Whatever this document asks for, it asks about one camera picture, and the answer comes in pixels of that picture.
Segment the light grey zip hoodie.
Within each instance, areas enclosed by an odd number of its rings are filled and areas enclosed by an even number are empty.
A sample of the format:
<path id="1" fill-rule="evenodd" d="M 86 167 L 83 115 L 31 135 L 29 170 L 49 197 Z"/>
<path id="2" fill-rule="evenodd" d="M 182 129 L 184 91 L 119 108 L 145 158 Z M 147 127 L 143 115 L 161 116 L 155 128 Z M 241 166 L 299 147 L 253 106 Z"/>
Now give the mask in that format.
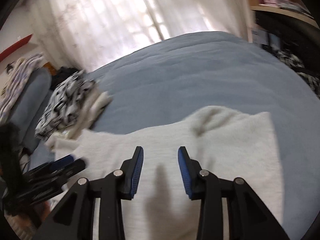
<path id="1" fill-rule="evenodd" d="M 126 239 L 195 239 L 206 179 L 243 179 L 277 221 L 284 217 L 284 178 L 269 112 L 247 114 L 206 106 L 181 121 L 128 134 L 83 129 L 76 139 L 48 141 L 56 159 L 82 158 L 79 178 L 104 178 L 143 151 L 137 192 L 122 202 Z"/>

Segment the black white clothes pile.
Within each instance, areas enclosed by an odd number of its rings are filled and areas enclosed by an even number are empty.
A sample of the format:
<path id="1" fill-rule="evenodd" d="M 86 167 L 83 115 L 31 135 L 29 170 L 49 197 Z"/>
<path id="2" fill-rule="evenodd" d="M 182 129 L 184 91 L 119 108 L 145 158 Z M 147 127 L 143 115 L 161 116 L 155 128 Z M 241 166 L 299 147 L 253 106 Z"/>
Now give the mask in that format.
<path id="1" fill-rule="evenodd" d="M 308 70 L 303 62 L 288 50 L 273 50 L 272 54 L 299 75 L 319 98 L 319 74 Z"/>

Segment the black white graffiti garment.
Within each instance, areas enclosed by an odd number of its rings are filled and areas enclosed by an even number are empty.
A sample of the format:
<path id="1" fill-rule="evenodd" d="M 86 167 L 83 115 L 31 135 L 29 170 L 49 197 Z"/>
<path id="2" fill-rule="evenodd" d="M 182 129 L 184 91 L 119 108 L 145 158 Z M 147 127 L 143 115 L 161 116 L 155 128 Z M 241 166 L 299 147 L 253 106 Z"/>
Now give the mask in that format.
<path id="1" fill-rule="evenodd" d="M 81 70 L 61 82 L 53 91 L 48 105 L 35 128 L 35 136 L 47 140 L 54 132 L 74 125 L 95 80 L 86 78 Z"/>

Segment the cream satin folded garment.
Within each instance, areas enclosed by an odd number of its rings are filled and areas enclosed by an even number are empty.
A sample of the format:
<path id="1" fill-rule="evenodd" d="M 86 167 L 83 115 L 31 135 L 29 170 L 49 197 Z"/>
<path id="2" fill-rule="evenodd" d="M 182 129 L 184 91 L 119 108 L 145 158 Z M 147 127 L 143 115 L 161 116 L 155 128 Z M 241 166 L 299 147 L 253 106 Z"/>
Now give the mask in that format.
<path id="1" fill-rule="evenodd" d="M 63 129 L 60 134 L 65 139 L 76 139 L 83 129 L 89 129 L 103 112 L 105 107 L 112 101 L 108 92 L 101 92 L 98 89 L 89 93 L 80 110 L 76 123 Z"/>

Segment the blue pillow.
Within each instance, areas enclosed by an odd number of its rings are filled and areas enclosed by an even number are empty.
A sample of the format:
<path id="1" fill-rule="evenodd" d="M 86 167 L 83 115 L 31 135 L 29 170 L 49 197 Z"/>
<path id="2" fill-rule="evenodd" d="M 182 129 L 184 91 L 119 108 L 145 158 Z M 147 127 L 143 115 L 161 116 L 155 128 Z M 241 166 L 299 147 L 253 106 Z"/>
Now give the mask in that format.
<path id="1" fill-rule="evenodd" d="M 52 76 L 47 69 L 34 71 L 8 117 L 8 122 L 18 128 L 19 145 L 30 152 L 34 152 L 40 142 L 35 137 L 35 128 L 51 97 L 51 83 Z"/>

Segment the blue fleece bed blanket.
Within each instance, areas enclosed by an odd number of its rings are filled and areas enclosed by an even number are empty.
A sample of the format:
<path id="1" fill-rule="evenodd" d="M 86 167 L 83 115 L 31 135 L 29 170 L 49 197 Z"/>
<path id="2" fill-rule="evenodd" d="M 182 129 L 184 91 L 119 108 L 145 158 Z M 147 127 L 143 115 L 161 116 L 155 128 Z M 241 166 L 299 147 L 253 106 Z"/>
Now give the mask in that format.
<path id="1" fill-rule="evenodd" d="M 244 178 L 291 239 L 319 212 L 319 99 L 288 66 L 224 32 L 171 38 L 122 57 L 90 78 L 113 101 L 92 130 L 46 146 L 83 157 L 81 173 L 103 178 L 137 146 L 144 163 L 137 194 L 123 202 L 126 239 L 194 239 L 200 204 L 178 166 L 185 146 L 224 179 Z"/>

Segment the black garment near headboard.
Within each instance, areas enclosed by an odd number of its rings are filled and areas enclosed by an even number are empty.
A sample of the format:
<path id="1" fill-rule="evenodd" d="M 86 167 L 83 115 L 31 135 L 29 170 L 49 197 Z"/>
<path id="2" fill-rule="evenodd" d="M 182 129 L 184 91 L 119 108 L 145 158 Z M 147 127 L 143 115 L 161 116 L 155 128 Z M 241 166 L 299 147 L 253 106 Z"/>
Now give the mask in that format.
<path id="1" fill-rule="evenodd" d="M 72 76 L 74 73 L 78 72 L 79 70 L 76 68 L 67 68 L 65 66 L 62 66 L 55 75 L 52 76 L 52 82 L 50 85 L 50 90 L 54 91 L 55 88 L 65 81 L 67 78 Z"/>

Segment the purple white folded blanket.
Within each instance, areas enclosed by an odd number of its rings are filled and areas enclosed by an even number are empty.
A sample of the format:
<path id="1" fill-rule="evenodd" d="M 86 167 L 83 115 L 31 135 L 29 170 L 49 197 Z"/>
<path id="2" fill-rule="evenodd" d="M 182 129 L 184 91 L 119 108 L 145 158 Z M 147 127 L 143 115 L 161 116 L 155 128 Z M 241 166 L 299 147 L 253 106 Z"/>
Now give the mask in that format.
<path id="1" fill-rule="evenodd" d="M 21 57 L 15 62 L 1 93 L 1 125 L 7 121 L 12 107 L 21 95 L 31 74 L 41 68 L 42 60 L 43 53 L 36 53 L 28 58 Z"/>

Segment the white floral curtain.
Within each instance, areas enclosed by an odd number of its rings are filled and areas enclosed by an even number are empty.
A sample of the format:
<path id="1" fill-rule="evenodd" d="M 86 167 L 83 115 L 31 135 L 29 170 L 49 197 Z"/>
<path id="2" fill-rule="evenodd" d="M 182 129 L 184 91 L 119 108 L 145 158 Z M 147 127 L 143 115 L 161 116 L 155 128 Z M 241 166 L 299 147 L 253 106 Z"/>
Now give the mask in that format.
<path id="1" fill-rule="evenodd" d="M 248 38 L 248 0 L 26 0 L 37 41 L 56 66 L 94 71 L 171 37 L 224 31 Z"/>

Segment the white cardboard box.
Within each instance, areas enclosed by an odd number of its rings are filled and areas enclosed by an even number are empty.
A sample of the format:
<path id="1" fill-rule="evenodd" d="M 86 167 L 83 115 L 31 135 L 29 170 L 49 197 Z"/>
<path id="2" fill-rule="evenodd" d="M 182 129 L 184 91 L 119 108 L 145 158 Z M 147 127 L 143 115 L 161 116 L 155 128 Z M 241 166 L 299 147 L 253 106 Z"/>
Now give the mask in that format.
<path id="1" fill-rule="evenodd" d="M 251 29 L 252 42 L 257 46 L 268 46 L 269 38 L 268 32 L 263 29 L 253 28 Z"/>

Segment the wooden desk shelf unit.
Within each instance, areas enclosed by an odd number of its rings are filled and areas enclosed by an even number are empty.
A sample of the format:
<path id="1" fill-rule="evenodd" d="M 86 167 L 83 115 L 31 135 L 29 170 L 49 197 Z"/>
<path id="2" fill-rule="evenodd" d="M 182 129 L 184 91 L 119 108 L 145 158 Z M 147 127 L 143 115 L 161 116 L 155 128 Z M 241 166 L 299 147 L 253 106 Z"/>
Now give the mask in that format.
<path id="1" fill-rule="evenodd" d="M 312 25 L 315 28 L 319 28 L 314 16 L 302 2 L 302 0 L 289 0 L 287 3 L 276 4 L 264 4 L 263 0 L 248 0 L 249 6 L 253 11 L 265 11 L 274 12 L 285 16 L 296 18 L 305 23 Z"/>

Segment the red wall shelf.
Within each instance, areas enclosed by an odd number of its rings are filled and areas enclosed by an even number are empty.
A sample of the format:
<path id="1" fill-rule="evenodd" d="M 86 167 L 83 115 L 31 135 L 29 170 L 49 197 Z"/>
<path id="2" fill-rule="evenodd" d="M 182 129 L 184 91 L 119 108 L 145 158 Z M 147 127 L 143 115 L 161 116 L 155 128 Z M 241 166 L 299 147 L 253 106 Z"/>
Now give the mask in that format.
<path id="1" fill-rule="evenodd" d="M 2 51 L 0 53 L 0 62 L 2 62 L 5 58 L 7 58 L 8 56 L 10 56 L 13 52 L 15 52 L 16 50 L 20 49 L 22 46 L 26 45 L 30 39 L 32 38 L 32 34 L 20 39 L 19 41 L 17 41 L 16 43 L 14 43 L 13 45 L 9 46 L 7 49 L 5 49 L 4 51 Z"/>

